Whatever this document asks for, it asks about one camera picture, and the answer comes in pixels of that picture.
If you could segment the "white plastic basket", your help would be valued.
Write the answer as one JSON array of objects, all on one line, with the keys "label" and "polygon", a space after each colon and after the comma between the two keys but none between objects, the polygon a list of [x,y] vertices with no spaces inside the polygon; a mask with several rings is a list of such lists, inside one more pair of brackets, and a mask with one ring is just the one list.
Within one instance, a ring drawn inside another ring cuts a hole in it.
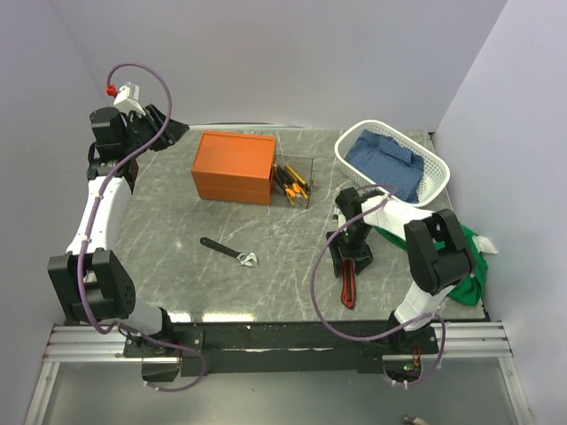
[{"label": "white plastic basket", "polygon": [[443,159],[378,120],[363,120],[346,130],[334,153],[357,185],[376,184],[415,207],[428,205],[450,179]]}]

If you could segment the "white crumpled paper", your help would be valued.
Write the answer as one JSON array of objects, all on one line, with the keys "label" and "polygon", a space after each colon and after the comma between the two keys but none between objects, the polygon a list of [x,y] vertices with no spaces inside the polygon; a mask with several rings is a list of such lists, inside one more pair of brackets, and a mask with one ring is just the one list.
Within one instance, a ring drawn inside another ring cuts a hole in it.
[{"label": "white crumpled paper", "polygon": [[494,244],[486,236],[474,235],[472,237],[473,243],[475,244],[478,252],[497,255],[499,251],[494,246]]}]

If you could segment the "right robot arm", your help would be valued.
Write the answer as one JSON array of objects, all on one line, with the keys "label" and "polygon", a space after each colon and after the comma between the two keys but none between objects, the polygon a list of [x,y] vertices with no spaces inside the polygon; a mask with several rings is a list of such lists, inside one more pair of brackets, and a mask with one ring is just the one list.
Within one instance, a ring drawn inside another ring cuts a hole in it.
[{"label": "right robot arm", "polygon": [[342,279],[341,302],[356,303],[355,277],[374,259],[367,243],[378,228],[405,244],[413,282],[390,317],[388,343],[400,353],[409,352],[449,292],[470,276],[476,261],[462,225],[454,212],[432,212],[394,200],[381,190],[360,193],[343,189],[335,199],[339,232],[329,233],[334,275]]}]

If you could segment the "yellow needle-nose pliers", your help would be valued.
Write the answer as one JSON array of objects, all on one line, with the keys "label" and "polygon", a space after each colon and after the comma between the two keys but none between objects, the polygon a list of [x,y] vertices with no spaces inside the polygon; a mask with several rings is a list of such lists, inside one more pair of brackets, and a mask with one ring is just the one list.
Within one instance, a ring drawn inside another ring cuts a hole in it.
[{"label": "yellow needle-nose pliers", "polygon": [[279,166],[275,167],[274,180],[275,180],[277,186],[284,192],[284,194],[288,198],[294,198],[295,197],[295,192],[284,181],[284,178],[282,177]]}]

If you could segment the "orange-handled cutting pliers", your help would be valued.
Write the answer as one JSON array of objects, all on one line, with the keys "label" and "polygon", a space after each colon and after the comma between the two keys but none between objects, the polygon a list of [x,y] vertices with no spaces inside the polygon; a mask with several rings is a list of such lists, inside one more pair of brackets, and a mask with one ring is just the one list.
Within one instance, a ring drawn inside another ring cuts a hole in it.
[{"label": "orange-handled cutting pliers", "polygon": [[300,186],[295,181],[285,181],[284,192],[292,206],[303,205],[305,197],[303,196]]}]

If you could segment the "black adjustable wrench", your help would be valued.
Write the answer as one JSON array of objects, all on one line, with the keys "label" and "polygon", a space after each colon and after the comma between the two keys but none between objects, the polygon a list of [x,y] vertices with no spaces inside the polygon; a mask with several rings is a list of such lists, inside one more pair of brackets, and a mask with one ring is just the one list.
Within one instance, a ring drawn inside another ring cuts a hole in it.
[{"label": "black adjustable wrench", "polygon": [[237,260],[243,267],[256,267],[259,264],[258,258],[253,252],[236,251],[208,237],[201,237],[199,242],[207,248],[218,251],[219,253]]}]

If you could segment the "orange drawer box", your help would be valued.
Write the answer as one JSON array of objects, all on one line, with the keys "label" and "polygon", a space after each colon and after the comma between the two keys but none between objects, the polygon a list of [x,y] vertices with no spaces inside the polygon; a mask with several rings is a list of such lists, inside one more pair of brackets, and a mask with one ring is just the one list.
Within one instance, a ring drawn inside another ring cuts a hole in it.
[{"label": "orange drawer box", "polygon": [[191,175],[202,199],[270,205],[276,138],[203,133]]}]

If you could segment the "black base bar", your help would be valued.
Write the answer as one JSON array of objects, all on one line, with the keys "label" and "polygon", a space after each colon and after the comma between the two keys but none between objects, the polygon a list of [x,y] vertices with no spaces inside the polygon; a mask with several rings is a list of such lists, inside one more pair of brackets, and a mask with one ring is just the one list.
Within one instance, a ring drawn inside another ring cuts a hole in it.
[{"label": "black base bar", "polygon": [[210,374],[342,370],[380,374],[385,356],[439,351],[432,326],[370,342],[368,336],[385,332],[390,323],[334,321],[331,325],[353,339],[336,336],[315,321],[176,323],[175,343],[189,347],[189,353],[129,336],[123,354],[142,360],[143,377],[171,382],[177,376],[196,376],[203,368]]}]

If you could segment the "clear acrylic drawer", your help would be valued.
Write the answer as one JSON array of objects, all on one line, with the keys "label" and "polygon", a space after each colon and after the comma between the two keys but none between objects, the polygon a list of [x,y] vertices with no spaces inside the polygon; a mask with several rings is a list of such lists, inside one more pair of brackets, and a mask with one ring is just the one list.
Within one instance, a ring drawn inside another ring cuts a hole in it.
[{"label": "clear acrylic drawer", "polygon": [[272,167],[272,206],[307,209],[312,199],[314,160],[277,155]]}]

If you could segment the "aluminium rail frame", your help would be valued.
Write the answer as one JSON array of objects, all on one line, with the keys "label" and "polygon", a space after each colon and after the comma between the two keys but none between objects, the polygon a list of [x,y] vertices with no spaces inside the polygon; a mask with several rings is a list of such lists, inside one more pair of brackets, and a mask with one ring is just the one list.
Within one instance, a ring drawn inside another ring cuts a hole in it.
[{"label": "aluminium rail frame", "polygon": [[[322,250],[334,229],[333,204],[348,186],[333,153],[337,130],[267,128],[280,155],[312,158],[315,186],[307,209],[199,199],[190,177],[201,127],[174,148],[141,160],[118,254],[138,294],[175,321],[314,321],[317,288],[328,320],[382,320],[410,284],[405,254],[379,235],[360,277],[359,301],[347,311],[340,282]],[[256,254],[256,267],[203,246],[208,237]],[[508,336],[482,307],[447,302],[441,366],[424,382],[394,387],[380,374],[348,371],[209,375],[175,394],[146,389],[139,359],[123,356],[124,338],[84,327],[56,327],[27,414],[29,424],[527,424]]]}]

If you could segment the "yellow utility knife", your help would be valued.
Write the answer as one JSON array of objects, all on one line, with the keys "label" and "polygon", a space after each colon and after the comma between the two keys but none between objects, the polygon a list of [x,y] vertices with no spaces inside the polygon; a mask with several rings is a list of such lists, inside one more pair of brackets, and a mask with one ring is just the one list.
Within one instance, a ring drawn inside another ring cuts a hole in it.
[{"label": "yellow utility knife", "polygon": [[285,165],[284,169],[291,176],[291,178],[297,183],[297,185],[300,187],[304,197],[308,197],[309,192],[310,192],[310,188],[307,184],[307,181],[302,176],[300,176],[299,173],[297,171],[295,171],[291,166]]}]

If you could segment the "blue checkered cloth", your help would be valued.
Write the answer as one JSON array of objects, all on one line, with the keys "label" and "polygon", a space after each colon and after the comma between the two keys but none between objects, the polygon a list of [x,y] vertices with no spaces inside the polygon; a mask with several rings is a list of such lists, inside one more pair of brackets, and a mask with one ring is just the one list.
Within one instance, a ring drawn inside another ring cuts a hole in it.
[{"label": "blue checkered cloth", "polygon": [[401,146],[393,137],[364,129],[347,152],[346,162],[373,182],[394,186],[402,201],[418,202],[423,157]]}]

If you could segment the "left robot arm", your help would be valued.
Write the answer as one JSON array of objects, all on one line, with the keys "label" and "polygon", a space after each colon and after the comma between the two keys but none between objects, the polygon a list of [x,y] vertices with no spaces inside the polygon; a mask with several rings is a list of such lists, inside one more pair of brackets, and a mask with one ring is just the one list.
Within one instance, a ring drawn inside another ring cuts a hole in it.
[{"label": "left robot arm", "polygon": [[135,284],[114,249],[139,171],[132,152],[163,151],[189,127],[154,104],[143,112],[100,108],[89,121],[95,140],[88,151],[87,204],[65,253],[50,258],[48,275],[68,322],[134,329],[145,334],[152,353],[164,356],[176,344],[168,313],[137,300]]}]

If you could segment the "red black utility knife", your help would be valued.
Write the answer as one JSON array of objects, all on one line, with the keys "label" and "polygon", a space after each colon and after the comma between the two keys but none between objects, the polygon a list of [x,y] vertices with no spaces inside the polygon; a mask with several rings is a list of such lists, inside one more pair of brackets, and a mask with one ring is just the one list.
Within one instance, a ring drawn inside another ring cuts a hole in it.
[{"label": "red black utility knife", "polygon": [[355,267],[351,259],[343,261],[342,272],[342,290],[341,290],[341,303],[342,305],[353,310],[356,304],[356,281],[355,281]]}]

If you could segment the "green cloth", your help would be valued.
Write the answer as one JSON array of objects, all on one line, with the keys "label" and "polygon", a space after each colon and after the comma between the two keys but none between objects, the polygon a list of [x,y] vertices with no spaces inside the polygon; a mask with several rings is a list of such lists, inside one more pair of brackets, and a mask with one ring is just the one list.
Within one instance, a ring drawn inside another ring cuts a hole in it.
[{"label": "green cloth", "polygon": [[475,234],[458,220],[412,220],[400,236],[383,228],[377,231],[408,255],[412,283],[398,307],[400,313],[434,311],[446,297],[467,306],[479,302],[487,264],[472,242]]}]

